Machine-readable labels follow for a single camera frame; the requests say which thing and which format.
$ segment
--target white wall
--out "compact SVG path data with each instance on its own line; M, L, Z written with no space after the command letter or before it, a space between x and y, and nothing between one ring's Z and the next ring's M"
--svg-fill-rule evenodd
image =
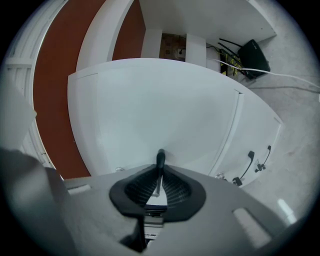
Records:
M145 27L164 33L204 38L217 45L223 38L240 45L276 35L260 13L246 0L140 0Z
M133 0L107 0L93 18L82 42L76 71L110 62L121 25Z
M141 51L141 58L159 58L162 30L146 29Z
M206 67L206 40L193 35L186 35L185 62Z

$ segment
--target black router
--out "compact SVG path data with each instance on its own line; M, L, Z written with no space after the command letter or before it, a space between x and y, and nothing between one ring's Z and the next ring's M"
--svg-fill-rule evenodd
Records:
M240 59L241 66L243 68L263 70L263 71L270 72L269 62L267 61L264 53L262 52L261 48L259 47L259 45L257 44L257 42L255 40L252 39L249 42L247 42L245 45L242 46L242 45L239 45L237 43L234 43L234 42L231 42L228 40L224 40L221 38L219 38L219 39L221 41L225 41L225 42L228 42L230 44L233 44L233 45L240 47L240 49L238 50L238 53L234 53L228 47L226 47L222 43L218 42L219 45L221 45L226 50L228 50L233 56L237 56ZM250 80L255 79L255 78L265 74L263 72L251 71L251 70L250 71L244 70L244 72Z

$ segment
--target white cabinet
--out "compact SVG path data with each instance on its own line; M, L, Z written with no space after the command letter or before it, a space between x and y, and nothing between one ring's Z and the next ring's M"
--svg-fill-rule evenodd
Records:
M224 173L230 182L242 176L243 185L252 182L263 172L263 169L255 170L259 169L258 164L265 163L274 150L281 125L282 121L270 108L265 107L261 99L241 94L230 135L210 176Z
M72 131L92 176L166 164L245 185L260 172L281 120L252 91L205 67L155 58L95 65L69 76Z

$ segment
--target floor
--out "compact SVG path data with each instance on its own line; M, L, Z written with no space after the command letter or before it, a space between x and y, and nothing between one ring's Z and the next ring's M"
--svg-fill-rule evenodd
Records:
M276 2L257 2L277 33L259 43L271 71L320 86L319 62L299 26ZM270 74L253 82L241 75L237 80L269 104L284 123L264 174L243 189L287 224L293 223L308 213L319 189L320 89Z

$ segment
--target brown wall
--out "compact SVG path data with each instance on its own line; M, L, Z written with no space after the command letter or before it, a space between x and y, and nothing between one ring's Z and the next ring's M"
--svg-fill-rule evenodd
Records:
M75 143L68 112L68 75L76 72L88 27L105 0L69 0L53 20L36 62L33 103L44 147L64 179L90 176ZM113 60L140 58L145 23L139 0L130 7Z
M134 0L122 23L112 60L140 58L146 32L139 0Z

